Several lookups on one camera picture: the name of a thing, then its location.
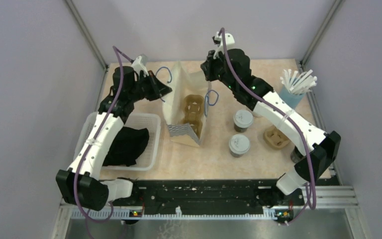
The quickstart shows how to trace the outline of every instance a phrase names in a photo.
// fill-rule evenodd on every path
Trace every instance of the blue cup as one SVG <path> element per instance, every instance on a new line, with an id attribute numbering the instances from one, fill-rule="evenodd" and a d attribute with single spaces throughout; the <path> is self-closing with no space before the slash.
<path id="1" fill-rule="evenodd" d="M 287 91 L 286 87 L 282 87 L 281 92 L 279 93 L 280 98 L 292 109 L 299 104 L 299 102 L 304 98 L 305 93 L 301 95 L 294 95 Z"/>

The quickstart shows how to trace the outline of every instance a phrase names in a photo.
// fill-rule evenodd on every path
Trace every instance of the white cup lid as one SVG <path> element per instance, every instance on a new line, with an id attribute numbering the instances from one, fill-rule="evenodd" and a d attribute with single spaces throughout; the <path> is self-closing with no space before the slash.
<path id="1" fill-rule="evenodd" d="M 243 134 L 236 134 L 231 137 L 229 148 L 233 153 L 244 154 L 250 149 L 250 140 Z"/>
<path id="2" fill-rule="evenodd" d="M 233 117 L 233 122 L 240 128 L 248 128 L 253 124 L 253 114 L 246 110 L 238 110 Z"/>

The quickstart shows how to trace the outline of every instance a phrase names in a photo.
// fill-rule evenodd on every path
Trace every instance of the white wall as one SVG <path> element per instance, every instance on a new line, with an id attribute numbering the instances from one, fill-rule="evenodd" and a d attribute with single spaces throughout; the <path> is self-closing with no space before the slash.
<path id="1" fill-rule="evenodd" d="M 333 0 L 74 0 L 105 60 L 108 45 L 150 61 L 203 60 L 221 27 L 253 59 L 301 59 Z"/>
<path id="2" fill-rule="evenodd" d="M 0 1 L 0 239 L 49 238 L 102 74 L 62 0 Z"/>
<path id="3" fill-rule="evenodd" d="M 308 67 L 328 130 L 342 136 L 341 178 L 382 238 L 382 1 L 345 1 Z"/>

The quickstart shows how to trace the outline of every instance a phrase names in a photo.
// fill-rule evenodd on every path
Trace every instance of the tabletop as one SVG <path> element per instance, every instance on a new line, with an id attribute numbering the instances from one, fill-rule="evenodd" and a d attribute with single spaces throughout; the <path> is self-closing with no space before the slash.
<path id="1" fill-rule="evenodd" d="M 202 61 L 182 61 L 188 73 L 200 71 Z M 161 66 L 172 68 L 175 62 L 149 62 L 147 70 L 156 72 Z M 108 95 L 112 85 L 112 75 L 118 63 L 109 66 L 102 99 Z M 264 79 L 274 90 L 282 88 L 280 76 L 283 69 L 298 70 L 295 59 L 252 60 L 252 74 Z M 167 70 L 161 70 L 157 78 L 167 82 L 170 78 Z M 207 131 L 204 133 L 200 148 L 172 142 L 162 114 L 162 101 L 142 100 L 134 104 L 134 112 L 157 114 L 162 119 L 162 131 L 156 163 L 148 171 L 112 170 L 103 167 L 100 179 L 126 177 L 138 180 L 205 180 L 205 179 L 278 179 L 294 163 L 290 159 L 294 144 L 291 142 L 281 150 L 269 147 L 263 139 L 265 129 L 272 126 L 266 118 L 254 118 L 254 123 L 243 133 L 251 143 L 250 150 L 240 158 L 229 152 L 229 139 L 237 132 L 234 129 L 233 116 L 237 110 L 246 109 L 238 103 L 232 92 L 220 81 L 212 82 L 212 88 L 220 97 L 215 106 L 210 107 L 207 119 Z M 312 124 L 314 118 L 306 97 L 295 109 Z M 329 170 L 320 178 L 330 178 Z"/>

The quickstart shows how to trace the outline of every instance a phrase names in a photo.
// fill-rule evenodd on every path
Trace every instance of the black cloth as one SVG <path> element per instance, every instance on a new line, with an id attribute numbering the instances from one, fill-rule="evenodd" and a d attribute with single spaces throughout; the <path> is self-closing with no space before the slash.
<path id="1" fill-rule="evenodd" d="M 135 165 L 136 159 L 146 149 L 149 138 L 149 131 L 146 128 L 123 127 L 113 140 L 103 166 Z"/>

